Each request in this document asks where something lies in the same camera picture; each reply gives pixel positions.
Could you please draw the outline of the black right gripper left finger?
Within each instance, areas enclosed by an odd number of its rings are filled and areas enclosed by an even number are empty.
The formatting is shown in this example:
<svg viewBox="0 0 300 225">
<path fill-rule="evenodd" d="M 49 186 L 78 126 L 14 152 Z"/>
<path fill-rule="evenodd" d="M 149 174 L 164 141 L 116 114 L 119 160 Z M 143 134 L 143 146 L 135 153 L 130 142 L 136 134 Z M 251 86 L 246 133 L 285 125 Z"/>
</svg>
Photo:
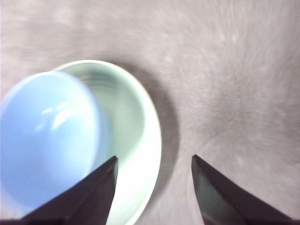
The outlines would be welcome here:
<svg viewBox="0 0 300 225">
<path fill-rule="evenodd" d="M 105 225 L 118 175 L 112 157 L 66 192 L 22 218 L 23 225 Z"/>
</svg>

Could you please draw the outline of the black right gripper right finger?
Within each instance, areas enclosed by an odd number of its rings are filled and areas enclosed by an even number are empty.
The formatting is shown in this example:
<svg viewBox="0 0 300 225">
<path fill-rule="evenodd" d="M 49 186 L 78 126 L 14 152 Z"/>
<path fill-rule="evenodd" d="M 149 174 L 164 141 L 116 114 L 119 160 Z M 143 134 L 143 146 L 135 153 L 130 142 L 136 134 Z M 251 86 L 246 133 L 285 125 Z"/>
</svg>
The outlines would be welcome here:
<svg viewBox="0 0 300 225">
<path fill-rule="evenodd" d="M 206 225 L 298 225 L 293 219 L 239 187 L 198 155 L 191 170 L 200 213 Z"/>
</svg>

